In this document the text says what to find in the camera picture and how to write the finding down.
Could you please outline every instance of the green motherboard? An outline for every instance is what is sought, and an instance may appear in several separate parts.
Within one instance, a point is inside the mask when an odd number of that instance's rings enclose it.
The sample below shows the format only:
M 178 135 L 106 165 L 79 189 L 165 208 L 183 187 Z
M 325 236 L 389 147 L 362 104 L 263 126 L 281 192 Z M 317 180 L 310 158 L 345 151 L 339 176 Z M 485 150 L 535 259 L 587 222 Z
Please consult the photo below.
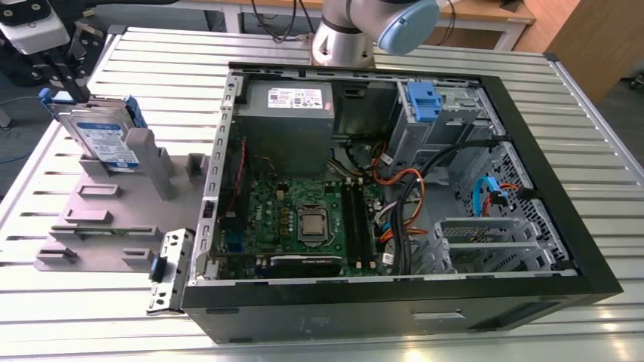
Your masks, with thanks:
M 365 213 L 367 231 L 365 240 L 369 246 L 363 253 L 377 254 L 374 235 L 374 205 L 382 199 L 378 185 L 354 185 L 365 199 L 363 209 L 351 207 L 351 212 Z M 377 262 L 353 262 L 347 253 L 357 242 L 347 236 L 347 218 L 343 208 L 343 188 L 350 186 L 339 181 L 317 180 L 267 180 L 254 182 L 249 206 L 249 224 L 245 237 L 225 236 L 230 241 L 238 238 L 245 254 L 289 253 L 303 255 L 334 255 L 343 258 L 339 276 L 382 275 L 385 270 Z M 229 278 L 258 278 L 257 259 L 231 258 L 227 267 Z

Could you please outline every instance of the aluminum extrusion table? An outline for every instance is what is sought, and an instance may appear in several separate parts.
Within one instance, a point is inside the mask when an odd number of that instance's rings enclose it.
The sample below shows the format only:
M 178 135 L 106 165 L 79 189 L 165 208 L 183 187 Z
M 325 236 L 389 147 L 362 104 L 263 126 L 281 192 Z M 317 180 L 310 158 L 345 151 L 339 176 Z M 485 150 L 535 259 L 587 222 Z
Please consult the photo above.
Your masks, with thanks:
M 307 64 L 307 45 L 269 36 L 131 28 L 111 35 L 97 95 L 133 94 L 173 155 L 210 152 L 230 61 Z M 31 265 L 81 173 L 57 122 L 0 205 L 0 356 L 214 360 L 641 360 L 644 356 L 644 173 L 565 68 L 539 54 L 422 47 L 375 53 L 390 69 L 498 75 L 555 167 L 625 293 L 503 333 L 215 345 L 186 316 L 146 316 L 145 274 Z

